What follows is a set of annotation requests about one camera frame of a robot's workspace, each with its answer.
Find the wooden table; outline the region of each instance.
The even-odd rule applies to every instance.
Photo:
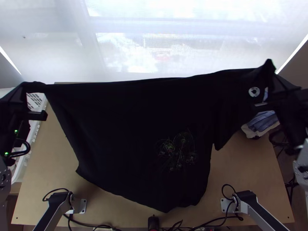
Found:
[[[77,158],[49,105],[47,113],[48,119],[41,124],[37,139],[32,145],[13,224],[36,225],[48,207],[47,202],[42,202],[42,197],[50,190],[65,187],[79,198],[88,200],[86,213],[74,215],[74,219],[84,223],[141,228],[147,227],[148,217],[155,214],[160,217],[162,227],[171,227],[182,219],[183,226],[193,227],[224,216],[220,198],[221,187],[225,183],[231,184],[236,191],[252,190],[259,203],[279,221],[294,222],[279,165],[267,137],[255,141],[237,132],[220,151],[213,147],[208,188],[199,204],[176,208],[164,214],[106,192],[80,177],[75,172]],[[231,195],[231,191],[226,190],[226,193]],[[250,217],[243,217],[242,222],[228,219],[225,225],[255,224]],[[67,226],[67,220],[62,218],[58,226]]]

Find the black t-shirt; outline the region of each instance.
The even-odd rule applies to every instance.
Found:
[[[256,114],[275,67],[125,82],[24,83],[45,93],[78,158],[100,188],[162,212],[196,205],[218,150]],[[248,90],[261,93],[251,97]]]

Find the metal bracket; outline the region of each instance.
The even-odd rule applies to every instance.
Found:
[[[226,213],[228,205],[231,201],[227,200],[226,198],[220,199],[221,211]],[[228,213],[240,213],[239,210],[236,211],[236,203],[232,203],[228,209]]]
[[[70,196],[70,204],[72,205],[72,209],[68,210],[66,212],[66,214],[74,214],[74,213],[83,214],[83,213],[85,213],[85,210],[87,208],[87,200],[86,199],[75,198],[74,195],[72,194]]]

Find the power cord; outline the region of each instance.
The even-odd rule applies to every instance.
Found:
[[[9,158],[24,156],[24,155],[28,154],[30,152],[30,150],[31,150],[31,146],[30,146],[30,144],[26,140],[24,140],[24,139],[16,139],[16,140],[22,141],[22,143],[26,146],[26,150],[18,151],[18,152],[12,152],[8,156]]]
[[[292,205],[292,198],[293,198],[293,189],[298,186],[299,184],[297,182],[295,182],[295,174],[293,174],[293,178],[288,182],[285,183],[286,186],[286,192],[288,194],[288,198],[289,198],[289,202],[290,205]]]

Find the metal clamp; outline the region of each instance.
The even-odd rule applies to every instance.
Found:
[[[87,200],[86,199],[79,199],[75,198],[72,194],[70,196],[70,204],[72,206],[72,209],[68,210],[66,214],[83,214],[85,213],[85,210],[87,208]]]

